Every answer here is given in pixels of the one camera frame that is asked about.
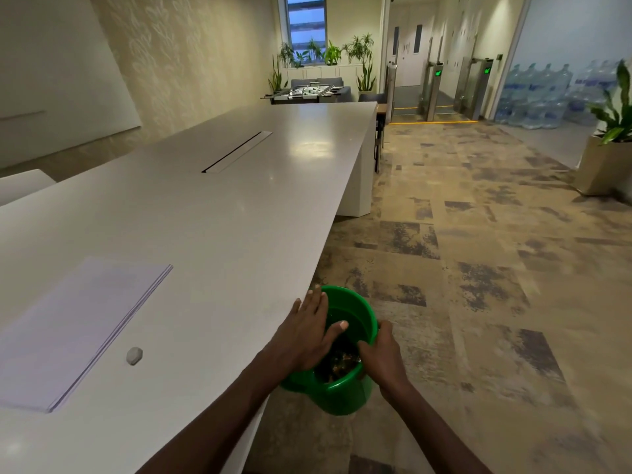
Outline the person's left hand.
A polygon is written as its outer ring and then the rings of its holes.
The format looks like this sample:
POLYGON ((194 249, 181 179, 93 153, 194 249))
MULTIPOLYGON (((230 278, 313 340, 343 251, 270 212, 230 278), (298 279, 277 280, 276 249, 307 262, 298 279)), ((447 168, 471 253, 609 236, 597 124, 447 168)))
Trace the person's left hand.
POLYGON ((322 347, 322 339, 329 327, 328 310, 329 299, 322 290, 320 305, 321 318, 316 319, 312 314, 312 292, 310 289, 302 300, 301 312, 296 322, 293 322, 292 307, 281 323, 273 338, 266 346, 271 352, 274 366, 280 368, 281 376, 287 377, 295 372, 311 370, 319 364, 331 347, 322 347))

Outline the person's right hand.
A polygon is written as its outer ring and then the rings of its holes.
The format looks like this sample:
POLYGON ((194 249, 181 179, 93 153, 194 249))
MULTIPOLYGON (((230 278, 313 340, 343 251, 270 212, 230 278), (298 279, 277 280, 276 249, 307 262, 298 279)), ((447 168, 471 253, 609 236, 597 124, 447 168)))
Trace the person's right hand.
POLYGON ((378 349, 377 359, 361 359, 368 376, 379 386, 389 404, 394 405, 401 394, 411 387, 399 343, 393 336, 392 324, 388 320, 378 320, 378 332, 374 342, 378 349))

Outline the green plastic bucket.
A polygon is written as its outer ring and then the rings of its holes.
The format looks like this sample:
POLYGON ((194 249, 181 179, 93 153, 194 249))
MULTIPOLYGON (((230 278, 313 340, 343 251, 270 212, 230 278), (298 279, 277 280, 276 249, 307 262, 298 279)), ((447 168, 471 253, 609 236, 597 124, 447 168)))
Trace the green plastic bucket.
MULTIPOLYGON (((348 329, 338 338, 347 337, 355 344, 359 341, 372 344, 378 324, 368 302, 345 287, 323 286, 322 290, 329 299, 327 325, 342 320, 349 323, 348 329)), ((308 396, 322 411, 333 416, 353 414, 369 400, 373 382, 365 374, 361 360, 351 373, 333 383, 320 383, 315 378, 315 367, 289 375, 280 386, 308 396)))

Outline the person's right forearm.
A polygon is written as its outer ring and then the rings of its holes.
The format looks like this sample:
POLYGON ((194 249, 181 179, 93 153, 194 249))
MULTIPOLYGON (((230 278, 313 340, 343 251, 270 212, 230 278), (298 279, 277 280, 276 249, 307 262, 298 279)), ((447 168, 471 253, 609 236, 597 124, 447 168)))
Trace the person's right forearm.
POLYGON ((408 381, 380 385, 435 474, 493 474, 408 381))

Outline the person's left forearm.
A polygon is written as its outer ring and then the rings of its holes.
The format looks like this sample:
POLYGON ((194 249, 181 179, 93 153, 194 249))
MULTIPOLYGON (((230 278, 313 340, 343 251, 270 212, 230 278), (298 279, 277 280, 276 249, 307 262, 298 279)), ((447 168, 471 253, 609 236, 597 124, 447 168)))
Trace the person's left forearm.
POLYGON ((293 368, 286 355, 259 353, 208 408, 136 474, 220 474, 257 411, 293 368))

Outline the dark debris in bucket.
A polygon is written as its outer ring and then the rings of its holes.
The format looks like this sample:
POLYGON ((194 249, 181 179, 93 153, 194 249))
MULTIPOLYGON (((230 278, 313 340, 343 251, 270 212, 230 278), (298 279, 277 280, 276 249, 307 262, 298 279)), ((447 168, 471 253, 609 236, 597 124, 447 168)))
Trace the dark debris in bucket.
POLYGON ((315 378, 320 383, 337 382, 351 373, 359 363, 357 344, 347 337, 340 337, 314 368, 315 378))

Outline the wooden side table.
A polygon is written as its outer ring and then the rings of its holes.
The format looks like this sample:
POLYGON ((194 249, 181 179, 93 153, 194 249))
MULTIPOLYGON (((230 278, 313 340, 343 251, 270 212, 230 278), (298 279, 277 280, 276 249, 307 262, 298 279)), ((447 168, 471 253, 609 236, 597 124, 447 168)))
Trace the wooden side table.
POLYGON ((381 171, 382 149, 384 144, 384 129, 386 125, 387 104, 378 103, 376 109, 376 135, 374 147, 374 170, 381 171))

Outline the foosball table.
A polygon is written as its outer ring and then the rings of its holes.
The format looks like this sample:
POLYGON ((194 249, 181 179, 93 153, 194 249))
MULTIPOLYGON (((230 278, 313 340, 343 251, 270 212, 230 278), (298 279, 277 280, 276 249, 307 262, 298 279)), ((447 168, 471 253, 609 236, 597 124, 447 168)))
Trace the foosball table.
POLYGON ((271 105, 339 103, 352 100, 351 87, 337 87, 312 83, 305 86, 282 89, 274 94, 261 97, 271 105))

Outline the grey sofa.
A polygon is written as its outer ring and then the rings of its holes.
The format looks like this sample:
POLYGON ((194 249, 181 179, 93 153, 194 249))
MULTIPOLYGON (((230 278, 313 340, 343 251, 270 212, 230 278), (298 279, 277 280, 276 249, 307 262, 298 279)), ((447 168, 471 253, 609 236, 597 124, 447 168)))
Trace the grey sofa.
POLYGON ((314 84, 319 83, 321 85, 334 85, 337 87, 348 87, 344 85, 343 79, 338 77, 338 78, 317 78, 317 79, 293 79, 291 81, 291 88, 305 86, 312 83, 314 84))

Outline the metal turnstile gate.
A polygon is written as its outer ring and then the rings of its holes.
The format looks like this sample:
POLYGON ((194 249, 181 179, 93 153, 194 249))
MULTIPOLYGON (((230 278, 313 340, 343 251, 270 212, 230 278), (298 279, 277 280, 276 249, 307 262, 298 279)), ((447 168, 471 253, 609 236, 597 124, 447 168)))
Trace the metal turnstile gate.
POLYGON ((453 108, 472 121, 478 121, 486 95, 493 58, 464 57, 458 79, 453 108))
POLYGON ((443 62, 428 62, 425 66, 418 106, 423 122, 434 121, 443 67, 443 62))
POLYGON ((396 87, 397 64, 393 62, 387 63, 387 79, 385 83, 385 91, 387 94, 387 109, 385 115, 385 123, 389 124, 394 111, 394 90, 396 87))

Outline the snake plant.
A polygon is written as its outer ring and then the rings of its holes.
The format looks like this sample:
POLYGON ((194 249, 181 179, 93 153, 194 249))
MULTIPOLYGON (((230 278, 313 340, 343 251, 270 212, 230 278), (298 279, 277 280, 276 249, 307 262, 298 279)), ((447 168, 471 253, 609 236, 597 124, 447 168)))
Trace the snake plant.
POLYGON ((272 59, 273 63, 273 74, 271 78, 268 79, 269 88, 271 90, 271 95, 275 95, 285 90, 288 87, 288 82, 283 81, 282 73, 280 70, 280 62, 278 57, 273 55, 272 59))
POLYGON ((371 61, 361 64, 361 74, 356 78, 359 94, 372 93, 375 88, 375 76, 373 75, 373 63, 371 61))

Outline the white door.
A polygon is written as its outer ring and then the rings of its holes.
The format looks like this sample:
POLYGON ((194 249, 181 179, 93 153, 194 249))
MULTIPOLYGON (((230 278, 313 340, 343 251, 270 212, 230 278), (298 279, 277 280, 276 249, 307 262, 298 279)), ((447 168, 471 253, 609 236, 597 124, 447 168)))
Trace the white door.
POLYGON ((387 58, 396 64, 396 87, 418 87, 429 60, 435 15, 394 13, 389 20, 387 58))

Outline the window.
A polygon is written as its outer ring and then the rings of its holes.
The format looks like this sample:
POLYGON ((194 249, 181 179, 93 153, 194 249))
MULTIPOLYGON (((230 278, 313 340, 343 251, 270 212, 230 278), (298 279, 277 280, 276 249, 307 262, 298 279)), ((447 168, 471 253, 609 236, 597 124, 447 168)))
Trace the window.
POLYGON ((294 51, 306 50, 311 38, 327 44, 326 0, 283 0, 287 43, 294 51))

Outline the white chair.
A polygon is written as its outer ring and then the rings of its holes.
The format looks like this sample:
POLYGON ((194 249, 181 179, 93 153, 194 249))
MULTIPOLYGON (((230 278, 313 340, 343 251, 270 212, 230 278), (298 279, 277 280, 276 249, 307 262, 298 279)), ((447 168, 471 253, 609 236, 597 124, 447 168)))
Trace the white chair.
POLYGON ((55 184, 56 182, 40 169, 0 177, 0 206, 5 206, 55 184))

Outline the white wall board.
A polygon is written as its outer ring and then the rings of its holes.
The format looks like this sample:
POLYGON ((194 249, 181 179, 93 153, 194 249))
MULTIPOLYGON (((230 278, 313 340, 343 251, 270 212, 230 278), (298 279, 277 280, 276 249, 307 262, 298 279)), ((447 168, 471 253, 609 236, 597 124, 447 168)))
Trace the white wall board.
POLYGON ((0 0, 0 168, 141 126, 91 0, 0 0))

